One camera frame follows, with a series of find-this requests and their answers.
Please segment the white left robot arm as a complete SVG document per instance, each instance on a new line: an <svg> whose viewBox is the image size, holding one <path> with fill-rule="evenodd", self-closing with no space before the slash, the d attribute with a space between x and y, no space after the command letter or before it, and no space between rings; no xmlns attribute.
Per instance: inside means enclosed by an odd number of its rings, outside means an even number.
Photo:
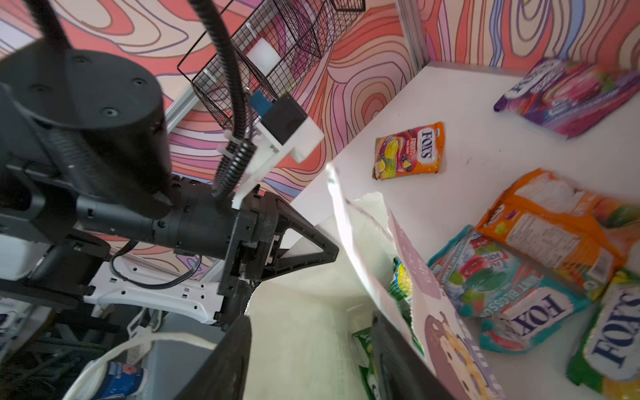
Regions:
<svg viewBox="0 0 640 400"><path fill-rule="evenodd" d="M211 1L233 110L212 183L173 174L163 95L139 64L71 46L51 4L26 4L39 40L1 62L1 293L50 308L163 310L221 328L257 283L335 261L338 247L260 194L235 49Z"/></svg>

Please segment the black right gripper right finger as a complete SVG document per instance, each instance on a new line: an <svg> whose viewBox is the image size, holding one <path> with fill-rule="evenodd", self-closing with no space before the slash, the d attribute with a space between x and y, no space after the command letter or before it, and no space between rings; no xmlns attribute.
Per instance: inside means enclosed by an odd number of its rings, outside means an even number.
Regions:
<svg viewBox="0 0 640 400"><path fill-rule="evenodd" d="M443 386L380 312L373 313L371 338L381 399L443 398Z"/></svg>

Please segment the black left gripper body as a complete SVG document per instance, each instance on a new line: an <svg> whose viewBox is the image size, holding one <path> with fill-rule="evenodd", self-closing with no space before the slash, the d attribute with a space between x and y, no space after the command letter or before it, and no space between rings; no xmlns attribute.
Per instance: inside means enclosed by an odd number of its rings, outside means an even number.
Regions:
<svg viewBox="0 0 640 400"><path fill-rule="evenodd" d="M276 239L280 197L251 191L239 210L231 199L216 199L213 188L173 175L169 180L173 207L153 222L150 243L175 253L223 261L218 284L222 306L214 314L216 325L230 325L246 309L253 292L250 283L263 281L269 257L279 251Z"/></svg>

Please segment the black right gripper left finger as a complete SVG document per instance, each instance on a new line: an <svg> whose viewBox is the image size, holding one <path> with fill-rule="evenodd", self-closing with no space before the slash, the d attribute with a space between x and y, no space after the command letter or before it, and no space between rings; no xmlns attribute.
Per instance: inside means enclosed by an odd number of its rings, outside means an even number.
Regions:
<svg viewBox="0 0 640 400"><path fill-rule="evenodd" d="M251 344L250 318L239 317L176 399L243 399Z"/></svg>

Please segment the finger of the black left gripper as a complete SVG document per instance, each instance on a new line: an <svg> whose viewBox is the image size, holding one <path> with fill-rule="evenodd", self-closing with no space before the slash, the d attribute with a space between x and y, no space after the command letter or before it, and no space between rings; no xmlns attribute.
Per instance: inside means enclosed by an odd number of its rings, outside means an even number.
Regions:
<svg viewBox="0 0 640 400"><path fill-rule="evenodd" d="M338 246L279 196L266 193L258 211L258 280L336 261Z"/></svg>

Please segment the white printed paper bag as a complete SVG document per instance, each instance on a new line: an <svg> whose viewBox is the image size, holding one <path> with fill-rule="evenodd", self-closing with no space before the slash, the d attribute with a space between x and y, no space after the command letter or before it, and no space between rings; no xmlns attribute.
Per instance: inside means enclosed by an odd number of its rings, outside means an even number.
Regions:
<svg viewBox="0 0 640 400"><path fill-rule="evenodd" d="M261 283L247 399L502 399L479 346L380 193L326 170L333 263Z"/></svg>

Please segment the green lemon candy bag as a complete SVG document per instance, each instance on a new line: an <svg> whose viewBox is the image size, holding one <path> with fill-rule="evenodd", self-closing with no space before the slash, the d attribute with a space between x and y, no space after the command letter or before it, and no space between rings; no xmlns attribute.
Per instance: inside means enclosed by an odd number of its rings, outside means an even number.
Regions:
<svg viewBox="0 0 640 400"><path fill-rule="evenodd" d="M415 348L424 355L423 347L413 331L411 312L413 284L402 261L396 257L393 259L393 277L388 286L388 293L394 299L403 320L408 325L412 334ZM378 374L373 361L373 345L371 340L371 328L364 328L351 335L357 349L358 372L368 399L380 399L378 392Z"/></svg>

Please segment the yellow green Fox's candy bag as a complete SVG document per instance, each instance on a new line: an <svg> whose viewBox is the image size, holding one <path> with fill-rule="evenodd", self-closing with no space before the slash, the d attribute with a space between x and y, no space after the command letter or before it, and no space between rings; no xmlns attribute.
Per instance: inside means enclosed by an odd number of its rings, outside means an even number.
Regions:
<svg viewBox="0 0 640 400"><path fill-rule="evenodd" d="M639 276L616 271L571 358L567 378L607 399L639 398Z"/></svg>

